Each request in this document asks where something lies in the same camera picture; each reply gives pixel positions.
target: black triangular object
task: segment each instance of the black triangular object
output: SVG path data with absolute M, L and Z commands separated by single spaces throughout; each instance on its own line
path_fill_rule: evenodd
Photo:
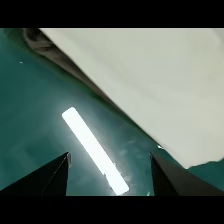
M 156 196 L 224 196 L 224 192 L 187 170 L 151 153 L 154 193 Z
M 70 153 L 42 166 L 0 191 L 0 196 L 65 196 Z

